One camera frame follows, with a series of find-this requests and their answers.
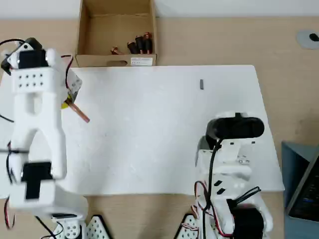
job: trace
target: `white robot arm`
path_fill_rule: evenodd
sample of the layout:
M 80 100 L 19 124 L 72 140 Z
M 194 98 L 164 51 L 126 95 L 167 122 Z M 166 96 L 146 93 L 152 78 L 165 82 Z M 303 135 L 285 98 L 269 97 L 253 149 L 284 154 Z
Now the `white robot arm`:
M 184 230 L 198 239 L 268 238 L 273 219 L 260 188 L 249 182 L 253 159 L 241 152 L 251 150 L 263 132 L 263 122 L 247 114 L 225 113 L 209 122 L 195 162 L 196 226 L 182 223 L 175 238 L 184 238 Z
M 73 104 L 82 81 L 54 49 L 44 50 L 34 38 L 7 55 L 1 67 L 11 75 L 14 93 L 11 148 L 28 152 L 41 131 L 51 151 L 51 158 L 41 162 L 30 162 L 28 153 L 10 155 L 9 206 L 60 222 L 69 239 L 85 239 L 86 198 L 56 183 L 67 173 L 61 105 Z

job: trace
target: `wooden table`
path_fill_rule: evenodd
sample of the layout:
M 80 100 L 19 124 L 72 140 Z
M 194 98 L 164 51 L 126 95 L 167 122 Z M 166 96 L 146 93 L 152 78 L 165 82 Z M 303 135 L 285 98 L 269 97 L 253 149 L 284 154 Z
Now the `wooden table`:
M 76 20 L 2 20 L 0 40 L 34 36 L 45 46 L 68 53 L 75 51 L 76 29 Z M 282 140 L 312 145 L 319 140 L 319 51 L 299 47 L 300 29 L 319 31 L 319 17 L 160 18 L 158 65 L 254 65 L 280 158 Z M 271 237 L 283 239 L 282 193 L 264 193 L 263 198 L 274 218 Z M 88 218 L 101 213 L 116 239 L 172 239 L 193 197 L 129 195 L 88 200 Z M 1 217 L 0 234 L 11 239 L 47 235 L 28 214 L 17 215 L 12 232 L 5 229 Z

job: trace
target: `copper pin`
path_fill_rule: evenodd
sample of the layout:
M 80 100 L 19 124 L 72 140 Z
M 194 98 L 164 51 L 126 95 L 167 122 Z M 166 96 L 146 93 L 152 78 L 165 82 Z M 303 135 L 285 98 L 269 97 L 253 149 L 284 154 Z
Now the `copper pin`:
M 90 119 L 74 104 L 72 101 L 67 98 L 65 100 L 66 104 L 81 117 L 86 123 L 90 122 Z
M 124 55 L 123 52 L 119 51 L 117 46 L 113 46 L 111 48 L 111 53 L 112 53 L 112 55 Z

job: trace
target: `white foam board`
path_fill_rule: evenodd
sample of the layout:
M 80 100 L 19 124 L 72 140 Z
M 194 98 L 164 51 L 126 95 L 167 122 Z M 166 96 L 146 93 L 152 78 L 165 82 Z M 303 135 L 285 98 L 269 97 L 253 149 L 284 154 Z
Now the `white foam board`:
M 284 189 L 255 68 L 165 66 L 75 68 L 83 80 L 76 104 L 91 118 L 62 111 L 67 139 L 67 177 L 60 184 L 83 195 L 193 194 L 197 144 L 207 123 L 227 111 L 252 112 L 265 124 L 251 155 L 252 183 Z M 199 81 L 204 80 L 204 90 Z M 10 77 L 0 87 L 0 113 L 12 118 Z M 13 124 L 0 121 L 5 147 Z M 0 155 L 0 196 L 8 194 Z M 37 134 L 30 159 L 49 158 Z

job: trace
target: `open cardboard box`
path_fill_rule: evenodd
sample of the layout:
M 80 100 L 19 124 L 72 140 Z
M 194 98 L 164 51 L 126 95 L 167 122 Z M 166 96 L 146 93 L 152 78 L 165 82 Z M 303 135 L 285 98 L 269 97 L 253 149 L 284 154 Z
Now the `open cardboard box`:
M 156 22 L 153 0 L 82 0 L 76 60 L 79 67 L 155 65 Z M 152 54 L 130 54 L 127 43 L 152 34 Z M 117 46 L 124 55 L 112 55 Z

